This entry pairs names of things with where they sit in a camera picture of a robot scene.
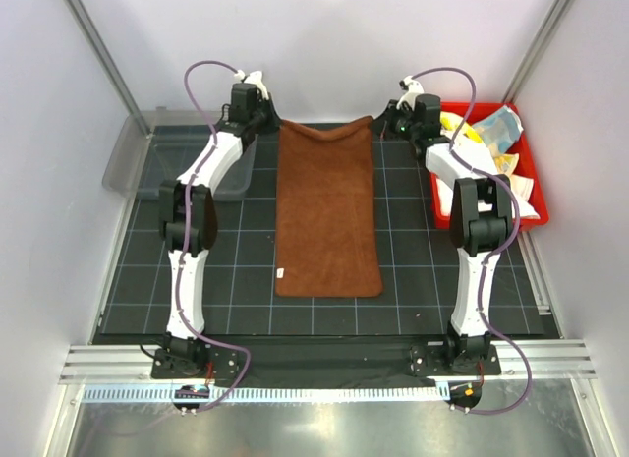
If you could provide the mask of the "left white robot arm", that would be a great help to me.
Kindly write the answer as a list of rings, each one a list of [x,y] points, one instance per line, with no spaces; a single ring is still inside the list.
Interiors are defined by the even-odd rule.
[[[204,269],[218,232],[214,193],[257,136],[279,126],[264,84],[235,83],[226,117],[210,128],[200,154],[181,175],[160,185],[159,234],[171,265],[168,338],[196,341],[203,335]]]

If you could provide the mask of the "brown towel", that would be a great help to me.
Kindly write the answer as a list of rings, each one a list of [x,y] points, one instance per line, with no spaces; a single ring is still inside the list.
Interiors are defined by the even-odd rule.
[[[372,118],[279,132],[276,280],[281,297],[373,298],[376,248]]]

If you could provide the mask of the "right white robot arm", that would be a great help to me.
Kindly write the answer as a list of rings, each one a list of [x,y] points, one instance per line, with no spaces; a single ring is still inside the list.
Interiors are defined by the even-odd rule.
[[[495,173],[488,149],[444,130],[440,113],[441,100],[433,94],[391,99],[372,131],[408,142],[426,170],[452,190],[449,236],[459,273],[442,361],[450,372],[465,374],[490,355],[492,281],[501,252],[514,240],[518,203],[508,178]]]

